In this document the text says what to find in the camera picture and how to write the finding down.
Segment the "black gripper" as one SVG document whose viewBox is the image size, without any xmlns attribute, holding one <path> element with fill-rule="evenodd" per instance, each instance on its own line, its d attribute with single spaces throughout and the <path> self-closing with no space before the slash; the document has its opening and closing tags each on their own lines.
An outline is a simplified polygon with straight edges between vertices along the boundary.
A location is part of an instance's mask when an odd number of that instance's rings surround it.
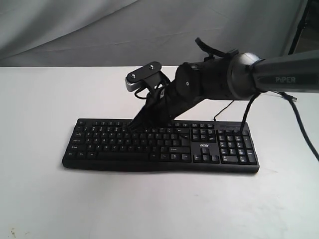
<svg viewBox="0 0 319 239">
<path fill-rule="evenodd" d="M 146 100 L 145 105 L 127 128 L 131 131 L 139 131 L 165 126 L 203 99 L 202 87 L 198 82 L 172 81 L 169 85 L 157 90 L 154 97 Z"/>
</svg>

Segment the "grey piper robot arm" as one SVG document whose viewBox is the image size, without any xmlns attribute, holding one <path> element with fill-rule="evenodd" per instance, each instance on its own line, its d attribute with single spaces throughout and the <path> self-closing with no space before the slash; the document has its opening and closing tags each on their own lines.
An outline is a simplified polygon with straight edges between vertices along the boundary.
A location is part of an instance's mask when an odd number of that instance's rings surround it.
<svg viewBox="0 0 319 239">
<path fill-rule="evenodd" d="M 268 91 L 319 91 L 319 53 L 309 51 L 272 59 L 252 53 L 227 54 L 218 59 L 178 66 L 174 80 L 153 62 L 128 74 L 128 91 L 148 89 L 145 105 L 130 130 L 164 127 L 205 99 L 248 101 Z"/>
</svg>

